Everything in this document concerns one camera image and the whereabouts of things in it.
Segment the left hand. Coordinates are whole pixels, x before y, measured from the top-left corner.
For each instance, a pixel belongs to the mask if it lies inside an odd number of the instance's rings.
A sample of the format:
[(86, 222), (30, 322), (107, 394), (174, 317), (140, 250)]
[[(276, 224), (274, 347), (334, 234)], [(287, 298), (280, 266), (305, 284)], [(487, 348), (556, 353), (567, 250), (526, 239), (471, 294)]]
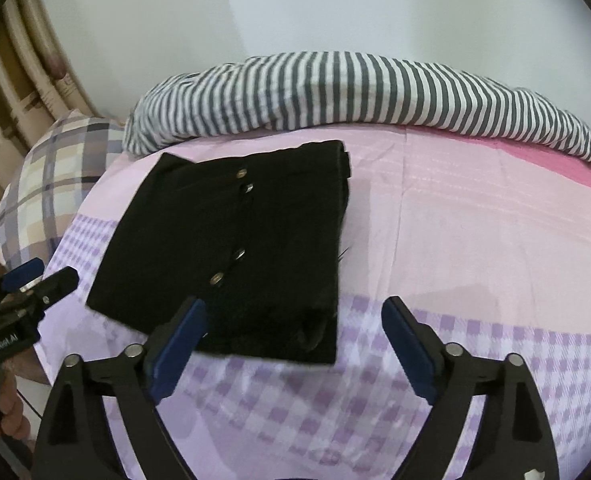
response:
[(18, 395), (12, 361), (0, 365), (0, 436), (5, 434), (15, 440), (25, 440), (30, 436), (30, 422), (24, 416), (24, 405)]

